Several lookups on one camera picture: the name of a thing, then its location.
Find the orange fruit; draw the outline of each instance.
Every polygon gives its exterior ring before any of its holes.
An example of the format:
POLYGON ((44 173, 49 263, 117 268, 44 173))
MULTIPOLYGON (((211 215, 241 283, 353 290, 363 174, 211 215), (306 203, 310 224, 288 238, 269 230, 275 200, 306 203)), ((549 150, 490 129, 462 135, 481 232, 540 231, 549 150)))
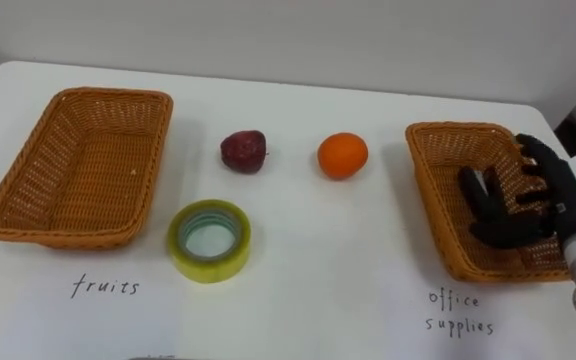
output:
POLYGON ((319 145, 317 160, 321 170, 331 179, 346 179, 366 164, 368 147, 355 134, 334 134, 319 145))

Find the apple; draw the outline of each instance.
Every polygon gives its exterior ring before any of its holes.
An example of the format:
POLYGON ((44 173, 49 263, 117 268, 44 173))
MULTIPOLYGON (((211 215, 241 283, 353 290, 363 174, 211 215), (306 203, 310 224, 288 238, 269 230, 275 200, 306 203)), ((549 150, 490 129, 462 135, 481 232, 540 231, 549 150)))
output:
POLYGON ((261 131, 238 131, 221 142, 221 160, 236 172, 254 174, 265 159, 266 137, 261 131))

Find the empty basket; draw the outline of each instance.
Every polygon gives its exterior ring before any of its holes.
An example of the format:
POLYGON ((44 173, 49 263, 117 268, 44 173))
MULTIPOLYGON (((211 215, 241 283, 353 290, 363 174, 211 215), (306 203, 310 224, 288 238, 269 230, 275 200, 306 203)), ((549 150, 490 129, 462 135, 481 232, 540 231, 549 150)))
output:
POLYGON ((493 124, 418 123, 408 127, 406 140, 435 245, 452 277, 474 282, 570 278, 556 238, 516 250, 497 250, 469 232, 474 216, 457 182, 462 166, 484 170, 494 165, 511 213, 530 208, 519 206, 516 195, 544 186, 540 179, 521 172, 527 161, 510 131, 493 124))
POLYGON ((155 91, 58 93, 0 183, 0 240, 127 244, 150 209, 172 107, 155 91))

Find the table surface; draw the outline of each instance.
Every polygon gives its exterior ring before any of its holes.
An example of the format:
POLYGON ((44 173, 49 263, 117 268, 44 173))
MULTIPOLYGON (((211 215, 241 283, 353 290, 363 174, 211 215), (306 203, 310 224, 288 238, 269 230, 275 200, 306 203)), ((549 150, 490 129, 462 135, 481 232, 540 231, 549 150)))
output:
POLYGON ((76 86, 156 89, 174 99, 150 219, 113 252, 0 242, 0 359, 576 359, 571 282, 449 278, 404 139, 414 122, 495 122, 564 154, 535 109, 9 62, 0 66, 0 180, 50 98, 76 86), (219 159, 220 141, 242 129, 268 139, 270 155, 254 176, 219 159), (340 131, 361 135, 370 158, 354 178, 332 182, 313 153, 340 131), (244 269, 213 285, 184 278, 164 246, 174 214, 205 198, 236 203, 253 227, 244 269), (71 298, 84 274, 138 283, 138 291, 93 288, 71 298))

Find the wicker basket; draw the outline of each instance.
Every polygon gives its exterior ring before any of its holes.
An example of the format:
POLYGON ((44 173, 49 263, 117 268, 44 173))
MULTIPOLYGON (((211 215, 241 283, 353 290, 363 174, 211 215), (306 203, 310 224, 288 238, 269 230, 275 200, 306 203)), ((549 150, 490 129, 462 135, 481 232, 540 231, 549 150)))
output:
POLYGON ((55 95, 0 183, 0 240, 126 245, 150 208, 173 101, 154 91, 55 95))
POLYGON ((515 195, 543 188, 541 180, 522 174, 526 160, 512 133, 493 124, 418 123, 408 127, 406 140, 435 245, 453 278, 472 282, 570 279, 556 238, 516 250, 496 250, 468 230, 474 216, 457 183, 462 166, 484 170, 494 165, 511 213, 529 208, 517 205, 515 195))

